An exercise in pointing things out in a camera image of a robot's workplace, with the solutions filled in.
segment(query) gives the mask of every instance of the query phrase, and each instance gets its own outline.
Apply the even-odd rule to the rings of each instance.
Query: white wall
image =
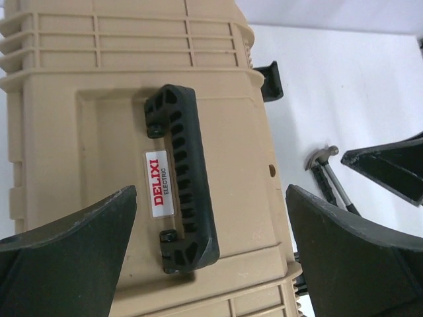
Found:
[[[250,23],[423,36],[421,0],[236,0]]]
[[[255,66],[278,61],[285,96],[266,104],[284,190],[320,195],[306,156],[325,144],[330,164],[359,212],[423,236],[416,208],[342,166],[345,151],[406,139],[423,130],[423,59],[414,36],[253,26]],[[312,317],[307,299],[303,311]]]

